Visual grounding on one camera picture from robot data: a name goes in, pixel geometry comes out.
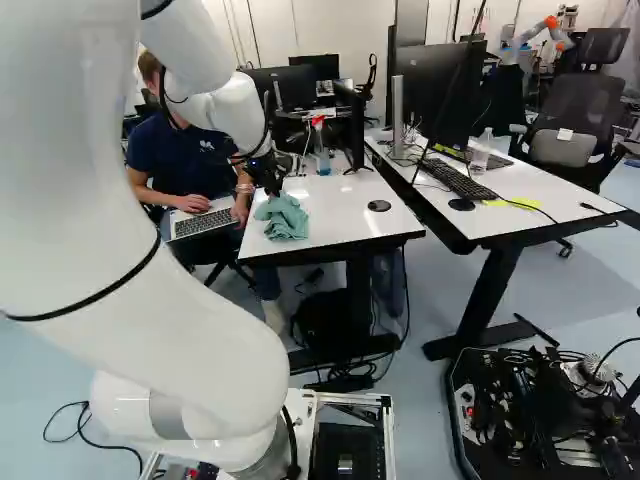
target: desk leg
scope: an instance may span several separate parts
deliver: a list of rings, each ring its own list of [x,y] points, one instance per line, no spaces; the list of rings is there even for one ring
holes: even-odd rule
[[[500,345],[535,334],[531,327],[524,323],[508,323],[487,328],[507,289],[521,253],[522,248],[491,250],[471,292],[456,334],[432,340],[422,346],[422,351],[429,360],[455,358],[465,347]]]
[[[351,297],[353,324],[363,336],[369,335],[371,328],[371,275],[369,259],[361,257],[347,260],[347,289]]]
[[[371,324],[371,274],[369,258],[361,257],[347,260],[347,289],[351,299],[351,318],[359,337],[363,339],[353,345],[348,352],[336,351],[335,357],[318,362],[308,350],[289,352],[291,374],[309,372],[315,368],[327,368],[335,363],[356,357],[379,355],[393,352],[399,348],[400,340],[393,333],[370,336]]]

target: water bottle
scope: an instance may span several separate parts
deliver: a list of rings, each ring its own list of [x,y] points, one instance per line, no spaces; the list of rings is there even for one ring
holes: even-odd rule
[[[487,162],[489,161],[489,153],[491,152],[493,141],[493,129],[487,127],[484,133],[478,139],[478,146],[473,150],[473,157],[469,165],[469,171],[476,175],[482,175],[487,171]]]
[[[329,157],[329,149],[322,142],[322,122],[314,125],[316,129],[315,157],[316,157],[316,173],[318,175],[331,175],[331,157]]]

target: gray floor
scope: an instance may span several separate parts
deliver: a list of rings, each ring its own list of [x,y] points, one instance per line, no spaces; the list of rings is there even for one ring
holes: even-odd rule
[[[640,170],[620,165],[609,177],[603,194],[640,210]],[[574,238],[576,249],[568,261],[556,256],[555,244],[526,250],[498,312],[496,322],[520,312],[543,328],[552,329],[584,320],[635,318],[640,305],[640,234],[624,225]],[[404,479],[459,478],[452,463],[448,420],[440,375],[443,362],[429,363],[420,351],[431,338],[454,331],[486,253],[467,257],[451,254],[430,233],[407,245],[412,299],[412,330],[405,348],[396,355],[388,375],[377,385],[393,395],[398,477]],[[284,272],[285,284],[306,271]],[[340,268],[326,282],[339,278]],[[225,274],[214,290],[259,315],[255,298],[232,274]],[[294,308],[296,294],[288,297]],[[80,441],[49,445],[40,435],[49,415],[63,403],[85,399],[92,370],[65,353],[29,336],[19,326],[0,321],[0,476],[53,480],[133,480],[135,459],[121,452],[103,452]],[[306,378],[293,378],[300,385]],[[71,427],[73,416],[62,418],[57,432]],[[88,435],[101,441],[101,428],[90,424]]]

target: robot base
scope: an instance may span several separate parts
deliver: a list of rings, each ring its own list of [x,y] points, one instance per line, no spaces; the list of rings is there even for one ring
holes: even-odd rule
[[[381,453],[384,461],[383,464],[378,466],[378,478],[395,480],[395,456],[393,450],[394,414],[393,402],[390,396],[379,394],[342,395],[314,392],[312,390],[289,389],[285,405],[291,416],[296,434],[298,465],[302,470],[298,480],[307,480],[309,478],[312,457],[316,459],[316,463],[313,466],[314,470],[320,466],[318,465],[318,459],[321,457],[321,445],[316,443],[314,446],[314,439],[316,439],[318,426],[320,424],[317,413],[324,406],[333,407],[338,415],[346,415],[346,418],[350,419],[349,423],[351,424],[354,423],[354,419],[356,421],[359,419],[361,421],[360,423],[369,423],[373,428],[378,427],[379,430],[382,431]],[[365,412],[370,412],[372,415],[364,415],[363,413]],[[159,468],[162,458],[163,456],[161,454],[157,452],[152,453],[139,480],[151,480]],[[279,422],[276,428],[271,446],[259,462],[241,472],[227,473],[220,471],[217,478],[222,480],[279,480],[284,477],[286,467],[289,463],[290,447],[286,426],[284,421],[282,421]],[[350,462],[348,459],[341,459],[340,464],[337,465],[336,475],[344,473],[344,468],[351,468],[355,464],[356,462]],[[187,478],[184,475],[187,469],[183,465],[169,465],[167,474],[169,472],[182,472],[182,474],[175,477],[172,476],[167,480],[182,480]],[[353,472],[353,478],[357,478],[357,473],[356,471]]]

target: t-shirt logo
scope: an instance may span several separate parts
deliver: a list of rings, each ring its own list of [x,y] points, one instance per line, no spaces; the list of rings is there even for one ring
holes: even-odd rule
[[[205,142],[204,140],[200,140],[200,152],[215,152],[215,148],[211,144],[211,142]]]

